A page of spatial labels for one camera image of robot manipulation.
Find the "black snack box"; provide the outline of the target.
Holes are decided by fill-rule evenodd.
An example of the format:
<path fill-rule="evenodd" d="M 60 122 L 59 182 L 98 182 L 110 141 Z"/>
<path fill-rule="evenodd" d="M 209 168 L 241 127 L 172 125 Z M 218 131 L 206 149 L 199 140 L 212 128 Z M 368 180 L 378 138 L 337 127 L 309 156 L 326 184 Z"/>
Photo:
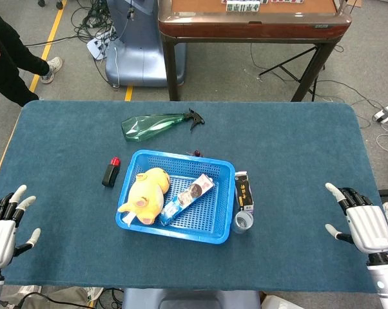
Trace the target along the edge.
<path fill-rule="evenodd" d="M 236 201 L 239 211 L 254 213 L 254 200 L 246 171 L 235 173 Z"/>

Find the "blue perforated plastic basket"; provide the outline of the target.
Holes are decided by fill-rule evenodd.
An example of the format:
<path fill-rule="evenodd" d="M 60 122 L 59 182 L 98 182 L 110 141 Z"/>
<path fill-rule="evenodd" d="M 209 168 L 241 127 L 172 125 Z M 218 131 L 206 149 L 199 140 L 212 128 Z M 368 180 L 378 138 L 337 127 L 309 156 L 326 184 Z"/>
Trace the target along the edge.
<path fill-rule="evenodd" d="M 188 188 L 200 175 L 213 180 L 214 187 L 180 213 L 169 225 L 158 220 L 144 225 L 134 219 L 130 225 L 124 221 L 126 213 L 117 213 L 117 225 L 126 230 L 156 234 L 219 245 L 229 236 L 235 197 L 235 169 L 227 161 L 195 157 L 152 150 L 136 151 L 128 166 L 118 206 L 127 199 L 136 181 L 136 175 L 148 169 L 159 167 L 170 175 L 170 188 L 164 196 L 168 203 Z"/>

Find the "person in black clothes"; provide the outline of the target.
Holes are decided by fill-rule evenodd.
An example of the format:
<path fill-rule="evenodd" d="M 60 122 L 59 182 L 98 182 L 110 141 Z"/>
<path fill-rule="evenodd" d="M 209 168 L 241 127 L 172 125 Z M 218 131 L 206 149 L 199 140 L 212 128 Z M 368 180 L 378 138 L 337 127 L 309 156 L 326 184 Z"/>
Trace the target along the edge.
<path fill-rule="evenodd" d="M 19 70 L 36 74 L 42 83 L 49 84 L 62 66 L 60 57 L 45 61 L 32 54 L 16 30 L 0 16 L 0 94 L 21 107 L 39 100 L 19 76 Z"/>

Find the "blue table cloth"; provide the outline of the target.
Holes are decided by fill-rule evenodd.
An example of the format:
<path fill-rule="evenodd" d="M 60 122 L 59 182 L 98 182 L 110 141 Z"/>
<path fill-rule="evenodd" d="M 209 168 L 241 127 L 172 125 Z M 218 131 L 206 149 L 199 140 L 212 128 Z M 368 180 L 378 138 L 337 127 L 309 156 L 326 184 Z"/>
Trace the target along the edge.
<path fill-rule="evenodd" d="M 121 123 L 134 116 L 197 112 L 141 141 Z M 220 245 L 120 228 L 117 202 L 134 152 L 152 149 L 226 160 L 247 171 L 254 224 Z M 102 179 L 113 157 L 113 187 Z M 36 202 L 17 242 L 37 245 L 3 270 L 15 285 L 373 292 L 366 257 L 337 241 L 346 231 L 326 183 L 380 197 L 352 108 L 337 103 L 39 101 L 21 111 L 0 170 L 0 198 L 27 186 Z"/>

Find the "black bottle red cap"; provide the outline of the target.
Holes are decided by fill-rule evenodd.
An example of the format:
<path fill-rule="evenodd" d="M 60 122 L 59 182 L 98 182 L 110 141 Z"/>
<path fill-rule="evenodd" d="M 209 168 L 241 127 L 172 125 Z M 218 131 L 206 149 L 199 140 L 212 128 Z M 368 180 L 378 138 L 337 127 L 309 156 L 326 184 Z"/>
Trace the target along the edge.
<path fill-rule="evenodd" d="M 117 175 L 119 173 L 121 167 L 121 160 L 118 157 L 113 157 L 106 168 L 106 172 L 102 179 L 102 184 L 105 187 L 113 187 L 115 185 L 115 181 Z"/>

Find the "yellow plush toy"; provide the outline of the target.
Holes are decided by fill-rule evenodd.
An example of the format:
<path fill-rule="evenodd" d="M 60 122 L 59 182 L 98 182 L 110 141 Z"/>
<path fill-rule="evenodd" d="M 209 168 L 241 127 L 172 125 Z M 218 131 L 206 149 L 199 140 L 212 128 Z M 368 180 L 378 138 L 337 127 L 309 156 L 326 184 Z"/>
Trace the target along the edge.
<path fill-rule="evenodd" d="M 151 168 L 139 173 L 128 193 L 127 202 L 123 203 L 118 212 L 127 212 L 122 219 L 130 226 L 137 218 L 144 225 L 152 225 L 164 206 L 164 195 L 170 188 L 169 174 L 159 168 Z"/>

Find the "white power strip with plugs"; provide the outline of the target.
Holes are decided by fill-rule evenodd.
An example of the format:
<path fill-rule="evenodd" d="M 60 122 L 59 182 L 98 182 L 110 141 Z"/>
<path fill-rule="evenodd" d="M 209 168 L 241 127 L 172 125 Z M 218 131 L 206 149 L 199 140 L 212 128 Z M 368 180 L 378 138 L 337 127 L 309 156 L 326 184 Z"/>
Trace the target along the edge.
<path fill-rule="evenodd" d="M 111 34 L 111 31 L 98 34 L 86 44 L 88 51 L 95 60 L 99 61 L 106 58 L 108 47 L 111 42 Z"/>

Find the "blue grey robot torso base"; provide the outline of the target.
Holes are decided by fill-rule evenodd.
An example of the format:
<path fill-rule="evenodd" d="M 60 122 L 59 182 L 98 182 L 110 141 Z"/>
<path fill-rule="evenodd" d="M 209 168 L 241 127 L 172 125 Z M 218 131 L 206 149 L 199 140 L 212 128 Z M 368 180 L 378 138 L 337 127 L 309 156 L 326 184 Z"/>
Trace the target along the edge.
<path fill-rule="evenodd" d="M 261 304 L 252 290 L 127 288 L 122 309 L 261 309 Z"/>

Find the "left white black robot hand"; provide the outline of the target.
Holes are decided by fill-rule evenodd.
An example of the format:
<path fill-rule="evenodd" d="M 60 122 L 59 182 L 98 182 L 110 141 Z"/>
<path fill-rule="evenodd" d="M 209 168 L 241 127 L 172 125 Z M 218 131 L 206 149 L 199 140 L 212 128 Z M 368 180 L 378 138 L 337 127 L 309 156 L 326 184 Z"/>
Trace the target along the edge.
<path fill-rule="evenodd" d="M 21 255 L 33 248 L 41 235 L 41 229 L 36 228 L 30 239 L 17 246 L 15 237 L 27 208 L 35 201 L 35 196 L 21 200 L 27 186 L 21 185 L 15 192 L 7 194 L 0 199 L 0 270 L 7 267 L 14 257 Z"/>

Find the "clear plastic jar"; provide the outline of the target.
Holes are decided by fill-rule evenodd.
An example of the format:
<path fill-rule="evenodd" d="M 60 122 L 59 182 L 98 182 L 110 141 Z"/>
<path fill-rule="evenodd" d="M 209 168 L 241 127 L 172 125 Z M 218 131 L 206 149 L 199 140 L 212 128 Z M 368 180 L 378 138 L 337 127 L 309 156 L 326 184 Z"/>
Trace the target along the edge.
<path fill-rule="evenodd" d="M 239 211 L 231 222 L 231 230 L 243 234 L 253 226 L 253 215 L 248 211 Z"/>

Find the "blue cookie box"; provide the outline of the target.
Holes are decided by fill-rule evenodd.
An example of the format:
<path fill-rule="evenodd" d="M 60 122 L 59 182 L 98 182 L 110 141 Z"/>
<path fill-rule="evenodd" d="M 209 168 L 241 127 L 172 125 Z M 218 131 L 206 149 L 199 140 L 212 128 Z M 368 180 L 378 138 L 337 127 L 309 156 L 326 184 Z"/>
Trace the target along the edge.
<path fill-rule="evenodd" d="M 215 186 L 213 179 L 201 174 L 185 190 L 174 196 L 162 209 L 159 221 L 162 225 L 170 224 L 181 212 L 187 209 L 201 196 Z"/>

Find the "row of green mahjong tiles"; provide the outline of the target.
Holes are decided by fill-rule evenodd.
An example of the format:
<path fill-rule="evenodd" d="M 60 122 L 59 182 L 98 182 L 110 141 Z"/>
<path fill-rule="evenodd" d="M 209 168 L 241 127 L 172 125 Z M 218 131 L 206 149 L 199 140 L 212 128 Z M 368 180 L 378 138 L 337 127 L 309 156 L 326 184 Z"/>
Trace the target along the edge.
<path fill-rule="evenodd" d="M 227 12 L 257 12 L 260 0 L 226 0 Z"/>

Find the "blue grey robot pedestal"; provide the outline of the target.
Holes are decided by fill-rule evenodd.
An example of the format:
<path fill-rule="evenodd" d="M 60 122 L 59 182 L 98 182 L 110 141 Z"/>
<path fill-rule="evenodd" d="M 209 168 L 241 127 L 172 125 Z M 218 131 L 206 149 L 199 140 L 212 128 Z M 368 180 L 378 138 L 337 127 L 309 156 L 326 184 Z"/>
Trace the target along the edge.
<path fill-rule="evenodd" d="M 158 0 L 107 0 L 117 38 L 109 43 L 105 73 L 112 86 L 167 86 Z"/>

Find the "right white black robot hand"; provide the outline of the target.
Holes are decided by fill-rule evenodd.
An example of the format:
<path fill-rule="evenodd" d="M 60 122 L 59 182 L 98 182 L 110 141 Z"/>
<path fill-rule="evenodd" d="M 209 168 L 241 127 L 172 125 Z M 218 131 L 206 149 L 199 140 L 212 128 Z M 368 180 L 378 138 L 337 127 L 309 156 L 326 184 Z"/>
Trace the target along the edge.
<path fill-rule="evenodd" d="M 350 233 L 340 232 L 329 223 L 325 225 L 326 231 L 334 239 L 355 245 L 364 254 L 388 252 L 388 224 L 381 208 L 352 188 L 338 188 L 331 183 L 326 183 L 325 188 L 342 209 Z"/>

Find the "green spray bottle black trigger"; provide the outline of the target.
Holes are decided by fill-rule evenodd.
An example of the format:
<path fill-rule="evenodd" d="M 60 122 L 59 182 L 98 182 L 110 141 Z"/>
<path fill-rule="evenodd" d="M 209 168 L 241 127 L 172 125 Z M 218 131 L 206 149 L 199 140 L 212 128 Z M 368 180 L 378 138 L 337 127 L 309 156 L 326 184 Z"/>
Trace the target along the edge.
<path fill-rule="evenodd" d="M 189 120 L 192 121 L 190 131 L 193 131 L 193 128 L 197 124 L 205 124 L 205 120 L 197 112 L 189 109 L 187 113 L 166 113 L 130 117 L 121 123 L 121 129 L 127 141 L 141 142 L 179 123 Z"/>

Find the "brown mahjong table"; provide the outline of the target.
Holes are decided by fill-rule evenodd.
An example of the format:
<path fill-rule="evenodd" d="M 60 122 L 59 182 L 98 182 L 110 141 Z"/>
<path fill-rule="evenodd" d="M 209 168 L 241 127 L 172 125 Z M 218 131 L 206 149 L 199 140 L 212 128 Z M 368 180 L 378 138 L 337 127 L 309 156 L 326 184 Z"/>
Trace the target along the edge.
<path fill-rule="evenodd" d="M 175 60 L 178 43 L 320 45 L 323 62 L 351 23 L 346 0 L 268 3 L 257 12 L 227 12 L 221 0 L 158 0 L 158 26 L 169 98 L 179 100 Z"/>

